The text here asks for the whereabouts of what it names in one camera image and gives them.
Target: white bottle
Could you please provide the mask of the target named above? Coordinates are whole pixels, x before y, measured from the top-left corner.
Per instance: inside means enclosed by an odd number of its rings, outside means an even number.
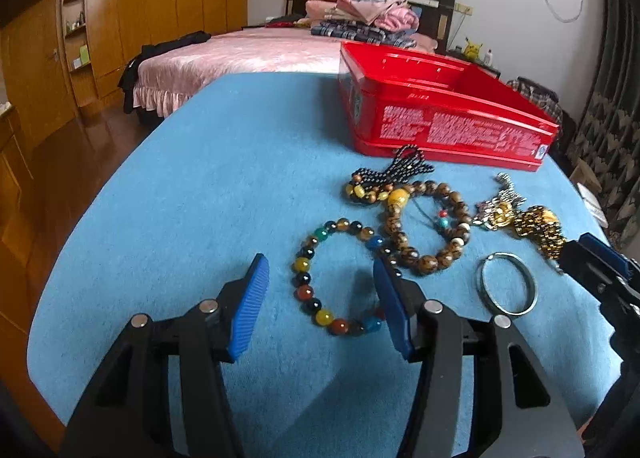
[[[494,53],[490,48],[487,53],[484,54],[484,59],[482,60],[482,62],[484,62],[486,66],[491,66],[494,63]]]

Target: jewelry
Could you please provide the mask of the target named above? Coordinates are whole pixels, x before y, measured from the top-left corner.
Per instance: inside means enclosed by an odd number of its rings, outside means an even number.
[[[296,273],[294,285],[296,291],[294,295],[297,300],[302,301],[303,309],[313,317],[318,326],[326,327],[332,335],[363,335],[364,333],[377,332],[382,326],[385,314],[382,308],[377,307],[370,315],[364,316],[360,320],[345,320],[334,318],[334,315],[322,307],[322,303],[314,297],[314,289],[311,288],[311,259],[316,254],[316,247],[324,242],[334,232],[348,232],[356,236],[372,252],[381,256],[388,256],[391,250],[383,247],[385,244],[382,236],[376,235],[371,227],[363,227],[360,222],[349,222],[347,218],[340,218],[337,222],[329,221],[324,226],[316,229],[302,244],[302,248],[293,262],[293,271]]]
[[[448,240],[447,245],[435,256],[421,256],[413,247],[409,246],[409,238],[402,232],[400,216],[402,209],[408,203],[411,196],[434,196],[443,202],[443,207],[438,213],[438,220],[433,222],[434,228]],[[432,274],[436,270],[449,268],[454,260],[462,256],[462,247],[469,241],[471,230],[471,217],[468,215],[469,207],[463,202],[462,196],[457,191],[452,191],[448,184],[436,184],[433,180],[415,182],[395,189],[386,200],[385,231],[391,236],[391,244],[398,251],[398,260],[403,266],[407,266],[419,276]],[[452,216],[457,222],[456,227],[451,226],[447,207],[452,209]]]
[[[557,260],[560,250],[566,243],[558,217],[542,205],[534,205],[524,212],[518,210],[526,198],[516,193],[511,177],[498,173],[495,178],[501,186],[497,196],[476,204],[478,214],[473,225],[483,225],[495,231],[498,228],[513,226],[516,234],[528,237],[549,260]]]
[[[514,264],[514,266],[520,271],[524,281],[527,285],[527,306],[524,310],[520,312],[510,312],[505,310],[500,304],[494,299],[494,296],[491,295],[488,288],[486,287],[486,279],[484,277],[484,268],[488,261],[493,261],[497,259],[503,259],[510,261]],[[489,254],[482,262],[480,263],[480,290],[481,297],[484,300],[485,304],[489,307],[490,310],[496,310],[499,313],[503,313],[510,317],[521,317],[526,313],[529,313],[533,310],[536,303],[538,302],[538,284],[536,283],[536,278],[533,277],[533,274],[529,270],[529,267],[515,254],[510,254],[509,252],[494,252],[493,254]]]
[[[354,202],[373,204],[384,201],[396,187],[408,183],[419,174],[433,172],[433,165],[424,161],[422,152],[415,144],[402,146],[383,172],[366,167],[359,168],[351,175],[351,181],[344,188]]]

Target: wall socket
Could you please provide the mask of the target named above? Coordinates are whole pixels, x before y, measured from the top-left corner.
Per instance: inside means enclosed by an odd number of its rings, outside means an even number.
[[[456,3],[456,6],[453,7],[453,10],[459,12],[460,14],[466,14],[468,16],[472,16],[474,13],[474,8],[472,6],[466,6],[462,3]]]

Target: blue gripper pad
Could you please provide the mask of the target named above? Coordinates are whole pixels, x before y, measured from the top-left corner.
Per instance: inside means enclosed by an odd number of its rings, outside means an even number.
[[[626,258],[613,250],[613,248],[609,247],[609,245],[601,242],[593,234],[587,232],[586,234],[581,235],[578,242],[592,254],[607,263],[627,281],[631,278]]]
[[[269,285],[269,261],[257,254],[244,276],[248,280],[244,296],[240,300],[236,315],[231,321],[231,340],[227,351],[236,360],[249,347],[255,321]]]
[[[381,258],[373,262],[373,282],[378,292],[380,305],[385,311],[386,324],[391,333],[394,348],[398,350],[405,360],[408,360],[415,351],[411,342],[409,314],[402,304],[402,300],[396,290],[394,282],[402,283],[401,278],[396,278],[388,273]]]

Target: headboard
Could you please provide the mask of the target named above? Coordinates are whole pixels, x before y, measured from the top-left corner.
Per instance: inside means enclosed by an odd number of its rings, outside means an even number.
[[[420,16],[420,34],[428,35],[438,41],[436,53],[444,54],[447,50],[451,19],[456,0],[407,0],[422,8]],[[306,16],[306,0],[287,0],[286,12]]]

